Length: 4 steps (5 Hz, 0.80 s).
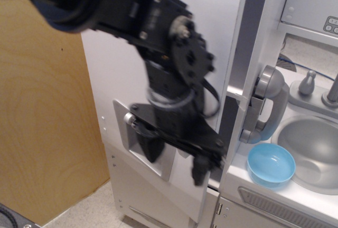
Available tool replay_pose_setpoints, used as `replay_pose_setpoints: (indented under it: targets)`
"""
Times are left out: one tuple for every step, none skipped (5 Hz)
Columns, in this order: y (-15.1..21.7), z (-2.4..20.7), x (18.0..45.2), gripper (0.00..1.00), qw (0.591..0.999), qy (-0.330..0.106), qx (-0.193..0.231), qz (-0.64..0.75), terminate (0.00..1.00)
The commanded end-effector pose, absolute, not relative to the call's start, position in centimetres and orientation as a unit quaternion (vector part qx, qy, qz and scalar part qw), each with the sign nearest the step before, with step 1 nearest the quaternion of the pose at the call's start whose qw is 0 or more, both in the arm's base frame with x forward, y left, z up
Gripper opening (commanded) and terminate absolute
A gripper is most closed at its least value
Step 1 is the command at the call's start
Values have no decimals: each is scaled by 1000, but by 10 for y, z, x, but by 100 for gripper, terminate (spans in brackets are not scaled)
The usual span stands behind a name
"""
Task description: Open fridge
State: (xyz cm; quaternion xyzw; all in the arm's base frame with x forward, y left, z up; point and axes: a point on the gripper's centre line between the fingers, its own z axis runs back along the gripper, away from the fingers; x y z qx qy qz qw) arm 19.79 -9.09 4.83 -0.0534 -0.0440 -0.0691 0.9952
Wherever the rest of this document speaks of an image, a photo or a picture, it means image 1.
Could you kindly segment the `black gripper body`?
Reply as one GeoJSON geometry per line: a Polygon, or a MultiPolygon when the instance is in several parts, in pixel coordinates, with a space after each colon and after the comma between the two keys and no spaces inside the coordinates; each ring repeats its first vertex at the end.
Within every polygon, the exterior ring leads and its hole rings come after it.
{"type": "Polygon", "coordinates": [[[227,153],[225,143],[208,125],[203,96],[134,103],[129,111],[135,117],[132,128],[147,125],[158,132],[165,143],[193,157],[206,156],[219,162],[227,153]]]}

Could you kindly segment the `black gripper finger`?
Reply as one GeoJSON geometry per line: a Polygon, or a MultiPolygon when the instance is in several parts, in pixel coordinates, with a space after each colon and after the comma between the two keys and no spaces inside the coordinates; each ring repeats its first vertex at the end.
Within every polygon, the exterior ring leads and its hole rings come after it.
{"type": "Polygon", "coordinates": [[[192,178],[195,186],[202,186],[206,174],[219,168],[219,162],[206,156],[195,156],[193,159],[192,178]]]}
{"type": "Polygon", "coordinates": [[[136,137],[141,149],[151,163],[156,162],[165,147],[165,141],[158,132],[147,125],[135,126],[136,137]]]}

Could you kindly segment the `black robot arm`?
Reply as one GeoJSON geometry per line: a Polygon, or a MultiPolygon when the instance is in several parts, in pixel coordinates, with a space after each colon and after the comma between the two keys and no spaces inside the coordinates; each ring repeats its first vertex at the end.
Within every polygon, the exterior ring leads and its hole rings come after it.
{"type": "Polygon", "coordinates": [[[206,120],[204,93],[219,95],[205,76],[213,54],[180,0],[30,0],[54,29],[99,30],[133,45],[146,65],[148,104],[133,104],[127,123],[151,163],[170,144],[193,156],[192,178],[203,184],[227,148],[206,120]]]}

